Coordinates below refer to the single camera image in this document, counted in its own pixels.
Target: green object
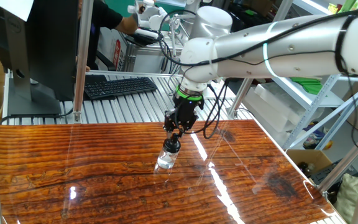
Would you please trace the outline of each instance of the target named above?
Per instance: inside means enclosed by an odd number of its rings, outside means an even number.
[[[254,12],[252,10],[246,10],[246,14],[250,15],[250,16],[253,16],[254,15]]]
[[[185,95],[184,93],[182,93],[179,90],[179,86],[177,86],[177,93],[179,94],[179,96],[183,97],[184,99],[190,100],[190,101],[199,101],[199,100],[203,99],[203,96],[189,97],[189,96]]]
[[[342,6],[342,9],[339,10],[338,13],[349,12],[355,2],[356,2],[356,0],[346,0],[345,4],[343,4],[343,6]]]
[[[320,80],[317,80],[315,78],[295,77],[295,78],[291,78],[291,80],[293,82],[299,83],[306,92],[314,95],[317,95],[320,92],[321,88],[323,87]]]

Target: black shirt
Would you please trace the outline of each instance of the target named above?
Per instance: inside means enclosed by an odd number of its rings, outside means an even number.
[[[95,60],[96,52],[98,50],[100,27],[114,29],[121,21],[122,15],[110,9],[108,5],[97,0],[93,2],[91,33],[89,35],[88,61],[86,63],[87,66],[89,66],[92,70],[98,70],[98,65],[96,64]]]

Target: green ring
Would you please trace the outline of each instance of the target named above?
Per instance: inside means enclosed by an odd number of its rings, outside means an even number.
[[[177,93],[179,94],[179,96],[183,97],[184,99],[190,100],[190,101],[199,101],[199,100],[203,99],[203,96],[197,96],[197,97],[191,96],[191,97],[188,97],[187,95],[185,95],[184,93],[182,93],[179,90],[179,86],[177,86]]]

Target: wooden table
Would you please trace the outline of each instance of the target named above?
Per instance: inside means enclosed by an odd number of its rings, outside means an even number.
[[[194,130],[203,123],[196,123]],[[181,139],[156,167],[161,123],[0,126],[11,223],[311,223],[336,212],[255,121]]]

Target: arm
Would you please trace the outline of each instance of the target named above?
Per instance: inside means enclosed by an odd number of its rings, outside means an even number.
[[[137,14],[133,14],[130,17],[122,18],[122,21],[115,29],[125,34],[134,34],[137,30],[137,27]]]
[[[101,1],[94,2],[93,14],[97,15],[94,22],[99,27],[116,29],[125,34],[133,34],[137,29],[137,14],[123,17]]]

